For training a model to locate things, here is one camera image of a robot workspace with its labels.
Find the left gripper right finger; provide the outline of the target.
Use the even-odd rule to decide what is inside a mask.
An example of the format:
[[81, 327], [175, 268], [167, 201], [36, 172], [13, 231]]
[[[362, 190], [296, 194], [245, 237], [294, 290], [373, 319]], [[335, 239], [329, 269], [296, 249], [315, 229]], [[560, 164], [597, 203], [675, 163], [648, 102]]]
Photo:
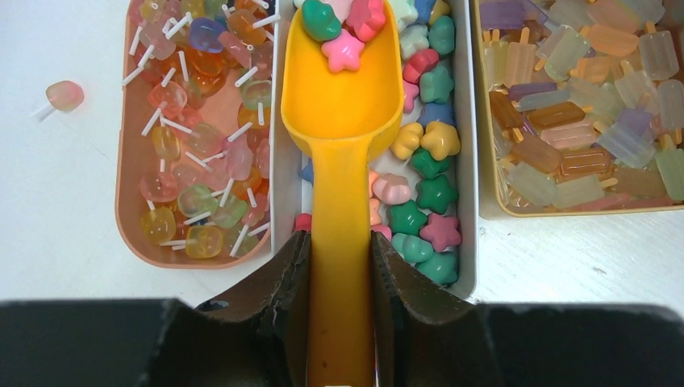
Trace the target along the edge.
[[380, 386], [474, 386], [457, 333], [475, 307], [408, 264], [380, 232], [370, 235]]

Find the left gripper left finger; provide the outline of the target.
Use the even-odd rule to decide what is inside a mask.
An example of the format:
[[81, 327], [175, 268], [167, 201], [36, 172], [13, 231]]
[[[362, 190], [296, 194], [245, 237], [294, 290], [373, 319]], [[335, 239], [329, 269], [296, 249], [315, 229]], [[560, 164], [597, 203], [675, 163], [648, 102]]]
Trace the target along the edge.
[[311, 234], [296, 231], [266, 264], [196, 311], [218, 324], [201, 347], [206, 386], [304, 386]]

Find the orange plastic scoop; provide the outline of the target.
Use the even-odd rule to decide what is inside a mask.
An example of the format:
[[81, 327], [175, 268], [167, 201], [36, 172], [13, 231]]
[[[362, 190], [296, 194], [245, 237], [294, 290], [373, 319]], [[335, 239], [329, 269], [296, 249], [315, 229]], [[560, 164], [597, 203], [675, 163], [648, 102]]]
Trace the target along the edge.
[[334, 73], [297, 10], [286, 39], [280, 111], [313, 162], [307, 376], [309, 386], [371, 386], [375, 339], [369, 163], [402, 121], [398, 29], [388, 2], [383, 28], [356, 71]]

